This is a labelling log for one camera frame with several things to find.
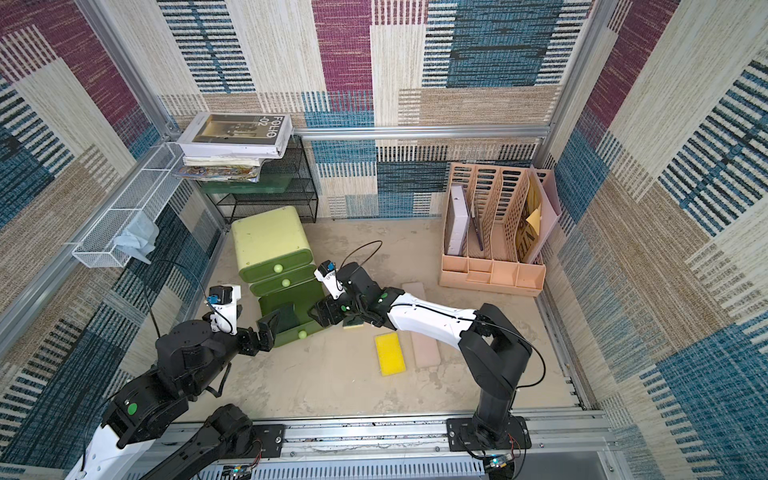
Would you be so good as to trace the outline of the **green bottom drawer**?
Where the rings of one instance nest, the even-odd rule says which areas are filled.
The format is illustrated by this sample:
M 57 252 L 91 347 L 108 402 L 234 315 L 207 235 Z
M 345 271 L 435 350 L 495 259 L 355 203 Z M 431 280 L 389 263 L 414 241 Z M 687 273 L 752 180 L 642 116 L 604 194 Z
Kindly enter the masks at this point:
M 323 327 L 310 317 L 309 311 L 324 297 L 325 292 L 321 284 L 312 280 L 259 299 L 263 316 L 269 315 L 273 311 L 279 312 L 275 348 L 303 340 L 307 336 L 323 330 Z

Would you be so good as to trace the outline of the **green drawer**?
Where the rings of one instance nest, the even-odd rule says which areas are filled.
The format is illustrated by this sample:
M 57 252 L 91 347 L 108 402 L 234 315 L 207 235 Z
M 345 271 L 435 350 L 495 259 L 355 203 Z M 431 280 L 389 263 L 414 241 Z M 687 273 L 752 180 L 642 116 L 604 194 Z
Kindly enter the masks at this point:
M 307 336 L 323 330 L 323 327 L 310 317 L 309 311 L 324 297 L 325 292 L 321 284 L 312 280 L 259 299 L 263 316 L 269 315 L 273 311 L 279 312 L 275 348 L 303 340 Z
M 316 266 L 308 264 L 300 268 L 284 271 L 265 280 L 250 285 L 250 291 L 255 297 L 264 297 L 292 286 L 314 280 Z
M 236 251 L 239 275 L 247 283 L 270 279 L 313 262 L 309 248 L 267 249 L 250 246 Z

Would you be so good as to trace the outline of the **pink sponge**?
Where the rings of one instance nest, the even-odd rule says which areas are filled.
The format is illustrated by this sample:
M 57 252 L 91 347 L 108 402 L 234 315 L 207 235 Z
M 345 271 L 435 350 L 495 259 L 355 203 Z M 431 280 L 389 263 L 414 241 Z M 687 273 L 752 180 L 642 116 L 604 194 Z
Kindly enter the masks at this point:
M 441 364 L 438 342 L 435 339 L 412 332 L 411 340 L 417 368 L 429 368 Z
M 422 300 L 426 299 L 425 289 L 422 282 L 403 283 L 401 287 L 406 293 L 416 298 L 419 298 Z

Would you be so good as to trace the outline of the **green top drawer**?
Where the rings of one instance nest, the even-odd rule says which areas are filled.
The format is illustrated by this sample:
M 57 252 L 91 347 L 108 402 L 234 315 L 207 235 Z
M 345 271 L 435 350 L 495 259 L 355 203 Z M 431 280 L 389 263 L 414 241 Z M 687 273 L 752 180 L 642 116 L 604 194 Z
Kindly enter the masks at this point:
M 239 275 L 247 283 L 270 279 L 313 262 L 309 248 L 267 249 L 250 246 L 236 251 Z

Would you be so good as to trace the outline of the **green three-drawer cabinet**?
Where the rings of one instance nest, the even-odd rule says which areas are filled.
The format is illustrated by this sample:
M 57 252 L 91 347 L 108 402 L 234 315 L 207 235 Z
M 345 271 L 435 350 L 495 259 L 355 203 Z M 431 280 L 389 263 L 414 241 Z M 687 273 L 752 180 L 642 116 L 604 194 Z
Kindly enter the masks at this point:
M 235 255 L 238 249 L 266 247 L 293 250 L 310 248 L 302 222 L 293 206 L 285 206 L 247 218 L 231 225 Z

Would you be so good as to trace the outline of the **yellow sponge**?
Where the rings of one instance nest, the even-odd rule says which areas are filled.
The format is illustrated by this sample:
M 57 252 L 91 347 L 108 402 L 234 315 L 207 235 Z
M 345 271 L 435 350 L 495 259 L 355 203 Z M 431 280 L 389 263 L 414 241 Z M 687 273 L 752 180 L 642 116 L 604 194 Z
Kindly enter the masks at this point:
M 365 324 L 365 319 L 359 315 L 348 316 L 342 321 L 342 327 L 344 329 L 352 329 L 362 327 Z
M 382 376 L 387 377 L 406 371 L 406 362 L 397 333 L 378 335 L 374 338 Z

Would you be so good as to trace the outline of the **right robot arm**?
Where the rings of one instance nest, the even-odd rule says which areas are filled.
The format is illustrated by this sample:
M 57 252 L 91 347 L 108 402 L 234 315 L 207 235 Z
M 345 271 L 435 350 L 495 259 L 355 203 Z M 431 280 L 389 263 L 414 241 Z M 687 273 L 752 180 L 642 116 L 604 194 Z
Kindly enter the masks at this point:
M 511 406 L 535 351 L 496 306 L 458 309 L 424 301 L 402 289 L 380 287 L 356 262 L 325 261 L 314 276 L 329 292 L 309 310 L 327 328 L 345 320 L 418 333 L 460 351 L 480 388 L 472 417 L 474 436 L 494 448 L 511 435 Z

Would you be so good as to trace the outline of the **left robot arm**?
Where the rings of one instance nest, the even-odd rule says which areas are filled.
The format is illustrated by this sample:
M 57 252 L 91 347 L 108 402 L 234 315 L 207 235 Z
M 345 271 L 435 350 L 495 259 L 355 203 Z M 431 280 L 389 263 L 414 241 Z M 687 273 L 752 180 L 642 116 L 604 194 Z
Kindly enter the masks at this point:
M 155 343 L 156 366 L 112 397 L 68 478 L 123 478 L 188 411 L 190 403 L 205 392 L 222 394 L 222 388 L 214 388 L 212 383 L 216 378 L 227 379 L 236 356 L 254 356 L 274 347 L 279 321 L 279 312 L 272 312 L 258 321 L 256 329 L 238 328 L 228 334 L 214 331 L 205 320 L 191 320 L 161 336 Z M 191 479 L 222 459 L 277 458 L 284 432 L 282 424 L 256 425 L 239 407 L 227 404 L 217 408 L 188 441 L 145 476 Z

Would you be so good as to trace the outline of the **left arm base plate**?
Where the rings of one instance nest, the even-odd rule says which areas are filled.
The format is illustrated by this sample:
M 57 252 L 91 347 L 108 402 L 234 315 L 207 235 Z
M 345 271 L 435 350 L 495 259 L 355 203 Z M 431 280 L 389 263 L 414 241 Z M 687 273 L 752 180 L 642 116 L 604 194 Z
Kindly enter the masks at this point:
M 251 427 L 248 449 L 241 459 L 254 460 L 279 458 L 282 453 L 286 425 L 279 423 L 254 424 Z

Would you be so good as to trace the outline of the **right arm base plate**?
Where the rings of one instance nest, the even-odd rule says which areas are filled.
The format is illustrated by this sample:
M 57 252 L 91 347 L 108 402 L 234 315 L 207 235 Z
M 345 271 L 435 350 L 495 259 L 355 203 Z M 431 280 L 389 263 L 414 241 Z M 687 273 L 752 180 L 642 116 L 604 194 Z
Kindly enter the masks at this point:
M 499 432 L 477 426 L 469 417 L 448 418 L 445 425 L 451 452 L 525 450 L 532 446 L 527 423 L 521 416 L 508 417 Z

